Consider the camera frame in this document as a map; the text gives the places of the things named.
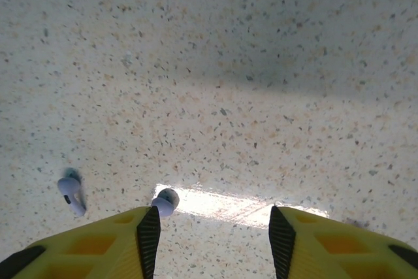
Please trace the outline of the lavender wireless earbud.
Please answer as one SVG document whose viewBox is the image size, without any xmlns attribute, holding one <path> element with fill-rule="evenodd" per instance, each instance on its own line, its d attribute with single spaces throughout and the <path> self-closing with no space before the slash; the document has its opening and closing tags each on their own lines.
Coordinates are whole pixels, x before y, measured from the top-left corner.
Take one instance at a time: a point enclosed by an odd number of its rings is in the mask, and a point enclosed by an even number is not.
<svg viewBox="0 0 418 279">
<path fill-rule="evenodd" d="M 171 188 L 165 188 L 153 198 L 151 205 L 157 207 L 160 217 L 166 218 L 174 213 L 179 202 L 180 198 L 177 192 Z"/>
<path fill-rule="evenodd" d="M 76 169 L 66 168 L 63 177 L 57 181 L 57 188 L 76 216 L 82 217 L 86 214 L 81 177 Z"/>
</svg>

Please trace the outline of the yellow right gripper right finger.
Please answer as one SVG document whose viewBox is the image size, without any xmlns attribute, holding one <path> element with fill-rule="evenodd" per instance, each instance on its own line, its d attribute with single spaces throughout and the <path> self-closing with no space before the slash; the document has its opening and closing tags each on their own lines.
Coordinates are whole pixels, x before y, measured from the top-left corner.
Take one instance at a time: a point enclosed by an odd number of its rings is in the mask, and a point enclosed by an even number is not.
<svg viewBox="0 0 418 279">
<path fill-rule="evenodd" d="M 418 279 L 417 250 L 354 225 L 273 206 L 268 235 L 276 279 Z"/>
</svg>

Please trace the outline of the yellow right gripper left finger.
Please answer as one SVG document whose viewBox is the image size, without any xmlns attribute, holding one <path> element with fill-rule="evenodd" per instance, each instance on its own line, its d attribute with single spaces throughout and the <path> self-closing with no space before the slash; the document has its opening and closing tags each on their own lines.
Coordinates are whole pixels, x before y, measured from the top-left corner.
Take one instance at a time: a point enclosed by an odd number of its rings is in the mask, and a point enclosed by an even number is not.
<svg viewBox="0 0 418 279">
<path fill-rule="evenodd" d="M 0 262 L 0 279 L 154 279 L 161 234 L 142 206 L 30 244 Z"/>
</svg>

